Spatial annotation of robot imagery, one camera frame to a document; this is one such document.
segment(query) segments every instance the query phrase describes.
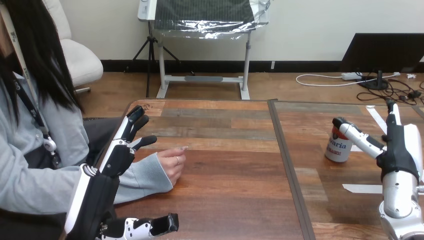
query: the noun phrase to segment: robotic arm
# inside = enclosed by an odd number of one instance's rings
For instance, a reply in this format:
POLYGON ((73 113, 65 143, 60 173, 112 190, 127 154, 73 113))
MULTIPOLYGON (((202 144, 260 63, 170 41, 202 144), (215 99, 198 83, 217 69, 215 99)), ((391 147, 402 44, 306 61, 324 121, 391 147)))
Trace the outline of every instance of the robotic arm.
POLYGON ((387 101, 387 150, 341 117, 333 124, 362 151, 376 159, 381 168, 384 200, 379 206, 380 220, 390 240, 424 240, 424 221, 418 201, 423 176, 421 136, 417 126, 402 126, 399 108, 387 101))
POLYGON ((66 216, 66 240, 148 240, 178 231, 178 215, 152 218, 115 219, 113 204, 121 176, 134 160, 135 152, 154 144, 156 136, 134 138, 149 121, 141 106, 128 113, 113 137, 102 161, 80 166, 80 178, 74 187, 66 216))

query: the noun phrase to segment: white cord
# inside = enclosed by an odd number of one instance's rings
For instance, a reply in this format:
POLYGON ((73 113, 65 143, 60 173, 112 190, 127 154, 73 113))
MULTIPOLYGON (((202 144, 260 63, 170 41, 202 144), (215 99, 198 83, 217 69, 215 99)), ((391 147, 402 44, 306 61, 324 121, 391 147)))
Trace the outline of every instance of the white cord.
MULTIPOLYGON (((366 81, 356 81, 356 82, 350 82, 350 83, 345 83, 345 84, 336 84, 336 85, 318 85, 318 84, 308 84, 308 83, 303 83, 299 81, 300 77, 304 77, 304 76, 314 76, 314 77, 323 77, 323 78, 329 78, 329 79, 341 79, 341 76, 324 76, 324 75, 316 75, 316 74, 303 74, 300 76, 296 77, 296 82, 298 82, 299 84, 305 85, 305 86, 312 86, 312 87, 343 87, 343 86, 348 86, 348 85, 354 85, 354 84, 360 84, 360 83, 366 83, 366 82, 370 82, 370 81, 374 81, 377 80, 377 78, 374 79, 370 79, 370 80, 366 80, 366 81)), ((383 79, 386 78, 392 78, 395 76, 399 76, 399 74, 393 74, 390 76, 384 76, 383 79)))

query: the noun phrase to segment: black baseboard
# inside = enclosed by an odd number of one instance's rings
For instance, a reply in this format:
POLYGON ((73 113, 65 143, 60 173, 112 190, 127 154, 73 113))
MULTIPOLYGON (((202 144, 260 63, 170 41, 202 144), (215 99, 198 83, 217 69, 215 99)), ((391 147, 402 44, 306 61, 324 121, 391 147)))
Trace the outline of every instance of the black baseboard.
MULTIPOLYGON (((102 60, 105 72, 146 73, 147 60, 102 60)), ((271 61, 250 61, 250 73, 331 73, 340 72, 341 61, 276 61, 271 69, 271 61)), ((244 61, 165 61, 167 73, 242 73, 244 61)), ((159 73, 159 62, 150 66, 152 73, 159 73)), ((420 62, 414 73, 424 73, 424 62, 420 62)))

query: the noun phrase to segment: plastic wrap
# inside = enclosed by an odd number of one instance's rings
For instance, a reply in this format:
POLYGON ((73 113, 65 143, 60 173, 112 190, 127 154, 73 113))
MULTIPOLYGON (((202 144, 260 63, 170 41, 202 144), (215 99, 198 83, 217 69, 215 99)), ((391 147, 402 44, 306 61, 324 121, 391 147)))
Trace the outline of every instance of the plastic wrap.
POLYGON ((238 39, 267 25, 271 0, 157 0, 153 29, 164 37, 238 39))

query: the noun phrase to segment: can label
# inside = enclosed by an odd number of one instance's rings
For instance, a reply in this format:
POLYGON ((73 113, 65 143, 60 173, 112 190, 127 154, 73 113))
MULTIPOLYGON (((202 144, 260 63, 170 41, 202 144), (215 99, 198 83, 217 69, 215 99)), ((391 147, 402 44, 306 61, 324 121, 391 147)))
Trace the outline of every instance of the can label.
POLYGON ((346 162, 351 153, 354 143, 341 133, 335 126, 331 130, 331 136, 325 150, 325 156, 338 163, 346 162))

